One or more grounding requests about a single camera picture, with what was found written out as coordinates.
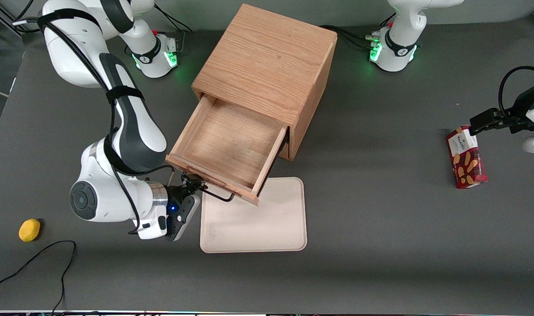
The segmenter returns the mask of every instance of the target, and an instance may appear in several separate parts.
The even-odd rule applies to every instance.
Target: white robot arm
[[[416,42],[427,26],[423,10],[456,6],[464,0],[387,0],[395,9],[393,26],[384,26],[373,32],[379,36],[378,44],[370,55],[370,61],[387,72],[398,72],[413,60]]]
[[[135,177],[163,164],[167,142],[127,68],[105,44],[105,39],[118,35],[132,49],[144,74],[167,74],[173,68],[170,39],[155,36],[146,22],[133,19],[152,6],[148,0],[48,0],[38,24],[56,72],[77,86],[103,85],[121,118],[118,129],[84,150],[82,170],[70,190],[72,210],[92,222],[130,219],[136,226],[132,233],[142,239],[177,240],[199,204],[194,192],[202,182],[185,180],[182,186],[169,187]],[[53,26],[81,50],[97,76]]]

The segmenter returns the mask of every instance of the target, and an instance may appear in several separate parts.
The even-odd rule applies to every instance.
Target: black strap
[[[133,55],[138,59],[142,64],[150,64],[154,57],[158,56],[158,54],[161,52],[161,41],[157,36],[154,36],[156,38],[156,44],[154,45],[154,48],[147,52],[146,54],[136,54],[133,52]]]
[[[44,16],[41,16],[37,24],[39,25],[39,28],[41,30],[44,30],[44,27],[48,22],[52,22],[54,20],[62,20],[63,18],[84,18],[85,20],[90,20],[91,22],[94,22],[98,28],[101,29],[101,26],[97,22],[95,18],[88,12],[77,10],[77,9],[60,9],[55,10],[52,13],[45,14]]]
[[[386,31],[384,39],[386,40],[387,46],[393,50],[395,56],[397,57],[403,57],[407,55],[407,53],[411,52],[416,45],[416,43],[413,43],[409,46],[401,46],[400,44],[396,44],[393,40],[391,40],[390,30]]]
[[[140,90],[130,88],[129,86],[115,86],[115,88],[112,88],[106,93],[106,96],[111,106],[115,104],[116,99],[124,96],[133,96],[144,100],[144,96],[142,96],[142,92],[140,92]]]
[[[115,86],[115,88],[112,88],[111,90],[109,90],[109,92],[106,93],[106,96],[111,106],[115,105],[116,99],[124,96],[133,96],[144,100],[144,96],[142,96],[142,92],[140,92],[140,90],[130,88],[129,86]],[[115,166],[115,168],[119,172],[126,174],[137,174],[138,172],[132,170],[124,164],[123,160],[118,156],[117,152],[114,150],[111,144],[113,134],[117,132],[117,130],[118,128],[115,128],[111,134],[108,134],[107,137],[105,137],[105,141],[103,142],[103,150],[105,152],[105,156],[107,156],[107,160],[109,160],[110,164]]]
[[[135,170],[132,170],[128,166],[124,164],[122,159],[118,156],[117,152],[114,150],[111,140],[113,137],[113,134],[118,130],[118,128],[115,128],[113,130],[113,133],[108,134],[105,137],[105,140],[103,142],[103,150],[105,152],[105,156],[107,157],[107,160],[110,162],[112,166],[115,166],[115,168],[124,174],[138,174]]]

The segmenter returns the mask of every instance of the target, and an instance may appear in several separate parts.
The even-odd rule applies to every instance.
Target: yellow sponge
[[[34,218],[28,219],[19,228],[19,239],[24,242],[33,241],[39,235],[39,230],[40,222]]]

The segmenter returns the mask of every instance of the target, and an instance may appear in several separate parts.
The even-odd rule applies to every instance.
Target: red box
[[[447,138],[456,188],[468,189],[487,182],[477,138],[469,134],[469,125],[460,126]]]

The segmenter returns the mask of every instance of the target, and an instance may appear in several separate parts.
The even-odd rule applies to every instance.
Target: green led light
[[[177,54],[163,52],[163,56],[165,56],[165,58],[167,59],[167,62],[171,66],[171,68],[177,66]]]
[[[409,61],[413,60],[413,56],[415,55],[415,51],[417,50],[417,45],[413,48],[413,52],[411,53],[411,57],[409,57]]]
[[[132,59],[134,59],[134,62],[136,63],[136,68],[140,69],[140,65],[138,64],[138,60],[136,60],[134,54],[132,54]]]
[[[373,48],[373,51],[370,53],[370,59],[372,61],[377,61],[378,57],[380,56],[380,52],[382,51],[382,44],[378,43],[377,46]]]

